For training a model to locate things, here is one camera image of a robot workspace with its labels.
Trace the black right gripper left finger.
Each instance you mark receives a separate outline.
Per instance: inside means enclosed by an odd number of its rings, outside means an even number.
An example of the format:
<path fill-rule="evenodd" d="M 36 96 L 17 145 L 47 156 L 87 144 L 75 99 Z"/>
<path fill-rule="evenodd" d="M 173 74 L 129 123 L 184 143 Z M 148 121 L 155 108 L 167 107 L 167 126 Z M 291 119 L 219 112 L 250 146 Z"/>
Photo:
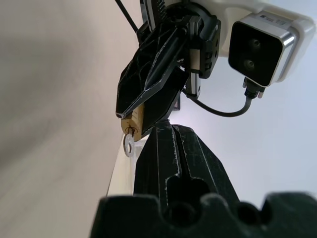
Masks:
<path fill-rule="evenodd" d="M 158 200 L 180 199 L 180 164 L 176 135 L 178 124 L 167 120 L 154 126 L 137 160 L 134 196 Z"/>

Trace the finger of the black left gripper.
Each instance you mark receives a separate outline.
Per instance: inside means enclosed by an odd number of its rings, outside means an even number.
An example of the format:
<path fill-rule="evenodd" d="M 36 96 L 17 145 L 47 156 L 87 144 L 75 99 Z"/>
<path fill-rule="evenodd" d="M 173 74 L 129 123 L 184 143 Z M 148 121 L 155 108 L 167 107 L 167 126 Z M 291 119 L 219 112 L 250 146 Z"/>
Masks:
<path fill-rule="evenodd" d="M 127 117 L 123 118 L 123 132 L 125 134 L 147 134 L 160 120 L 168 118 L 172 108 L 185 85 L 189 73 L 180 69 L 182 53 L 186 51 L 187 32 L 179 29 L 179 54 L 176 68 L 161 90 L 139 105 Z"/>
<path fill-rule="evenodd" d="M 156 29 L 139 46 L 120 76 L 116 115 L 125 118 L 163 88 L 176 68 L 179 29 Z"/>

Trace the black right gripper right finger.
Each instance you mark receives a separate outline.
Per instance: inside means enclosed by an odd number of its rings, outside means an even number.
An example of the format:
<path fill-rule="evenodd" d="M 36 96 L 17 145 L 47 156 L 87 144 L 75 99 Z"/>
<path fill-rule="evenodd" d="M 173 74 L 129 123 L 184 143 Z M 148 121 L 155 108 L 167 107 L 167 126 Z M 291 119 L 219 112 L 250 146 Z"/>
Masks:
<path fill-rule="evenodd" d="M 190 178 L 202 184 L 203 193 L 218 194 L 226 202 L 239 202 L 221 161 L 194 130 L 182 125 L 174 125 L 173 128 L 180 136 Z"/>

